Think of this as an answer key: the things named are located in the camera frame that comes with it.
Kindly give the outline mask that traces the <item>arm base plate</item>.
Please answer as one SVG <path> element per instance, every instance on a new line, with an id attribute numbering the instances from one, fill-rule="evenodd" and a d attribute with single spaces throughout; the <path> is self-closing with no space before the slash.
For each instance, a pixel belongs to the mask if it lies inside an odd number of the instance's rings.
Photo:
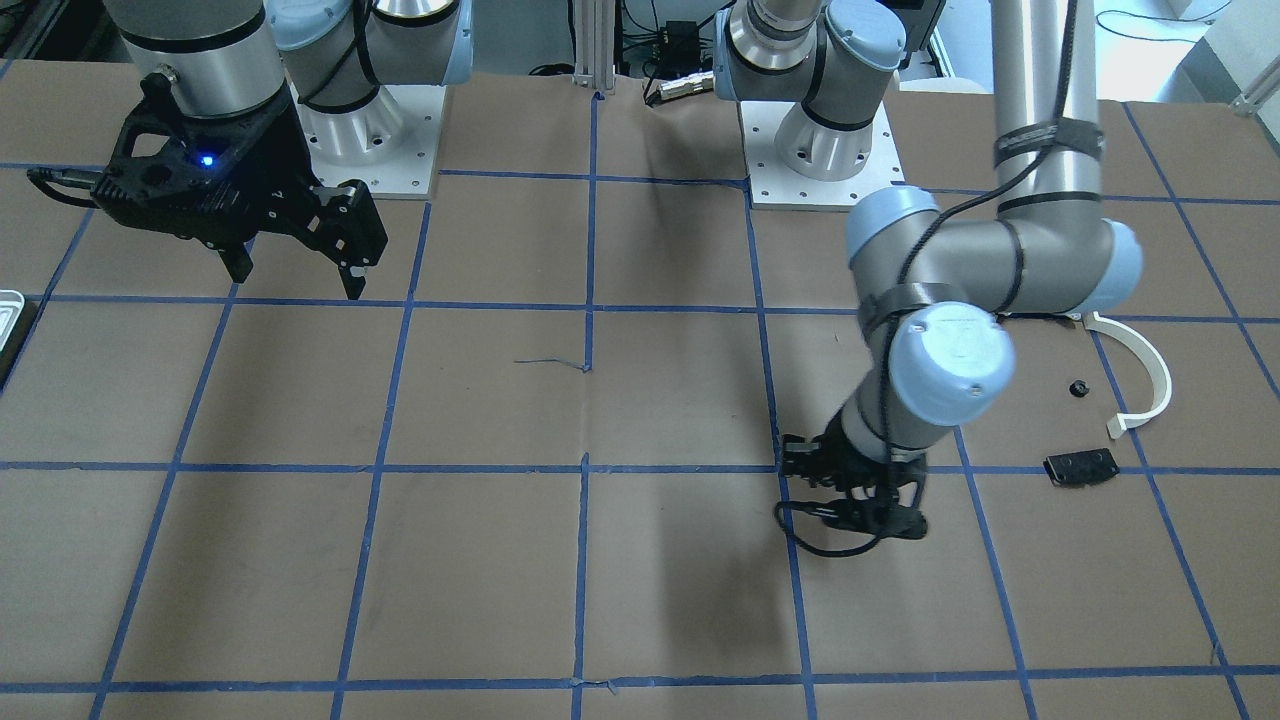
<path id="1" fill-rule="evenodd" d="M 905 177 L 888 114 L 837 131 L 796 102 L 739 104 L 751 205 L 763 210 L 847 211 Z"/>
<path id="2" fill-rule="evenodd" d="M 352 111 L 300 105 L 314 174 L 326 187 L 362 181 L 376 199 L 429 199 L 447 97 L 442 86 L 393 85 Z"/>

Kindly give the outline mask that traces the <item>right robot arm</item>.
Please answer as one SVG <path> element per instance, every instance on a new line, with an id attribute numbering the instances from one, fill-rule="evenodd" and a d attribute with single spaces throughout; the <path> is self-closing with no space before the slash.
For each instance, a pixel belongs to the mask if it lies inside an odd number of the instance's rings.
<path id="1" fill-rule="evenodd" d="M 428 117 L 396 92 L 462 85 L 470 1 L 109 1 L 141 74 L 106 167 L 58 172 L 142 231 L 195 240 L 236 283 L 248 242 L 288 234 L 361 297 L 388 233 L 374 197 L 428 169 Z"/>

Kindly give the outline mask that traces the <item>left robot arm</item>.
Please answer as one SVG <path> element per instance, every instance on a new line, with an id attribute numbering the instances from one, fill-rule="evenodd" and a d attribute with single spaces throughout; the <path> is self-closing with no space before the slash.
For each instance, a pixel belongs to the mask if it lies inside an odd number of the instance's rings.
<path id="1" fill-rule="evenodd" d="M 808 552 L 849 557 L 886 538 L 923 538 L 928 450 L 1012 379 L 1015 348 L 997 315 L 1103 311 L 1139 283 L 1137 237 L 1102 209 L 1093 5 L 991 1 L 993 190 L 942 210 L 931 192 L 891 184 L 849 211 L 870 369 L 822 434 L 782 436 L 783 477 L 844 496 L 774 506 Z M 716 94 L 796 101 L 796 132 L 865 146 L 905 42 L 901 19 L 878 1 L 732 1 L 716 14 Z M 785 512 L 870 539 L 817 548 Z"/>

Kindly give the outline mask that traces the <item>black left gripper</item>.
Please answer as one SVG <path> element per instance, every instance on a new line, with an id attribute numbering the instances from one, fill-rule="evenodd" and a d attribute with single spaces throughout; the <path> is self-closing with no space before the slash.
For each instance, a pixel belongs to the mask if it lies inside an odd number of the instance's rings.
<path id="1" fill-rule="evenodd" d="M 781 445 L 785 477 L 800 477 L 814 488 L 833 488 L 844 497 L 851 492 L 865 498 L 878 486 L 891 486 L 899 491 L 899 502 L 908 505 L 916 488 L 914 483 L 928 477 L 924 456 L 908 462 L 877 462 L 864 456 L 846 437 L 840 415 L 832 418 L 822 434 L 812 439 L 783 434 Z"/>

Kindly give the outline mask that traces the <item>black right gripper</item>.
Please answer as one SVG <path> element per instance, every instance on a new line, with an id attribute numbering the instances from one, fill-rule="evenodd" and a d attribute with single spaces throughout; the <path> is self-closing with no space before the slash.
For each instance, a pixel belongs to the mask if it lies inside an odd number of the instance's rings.
<path id="1" fill-rule="evenodd" d="M 303 231 L 302 245 L 338 268 L 346 297 L 361 299 L 387 229 L 364 181 L 316 186 L 287 85 L 257 108 L 212 119 L 184 114 L 166 76 L 140 86 L 143 100 L 90 191 L 100 209 L 123 225 L 216 249 L 236 284 L 253 270 L 257 232 Z"/>

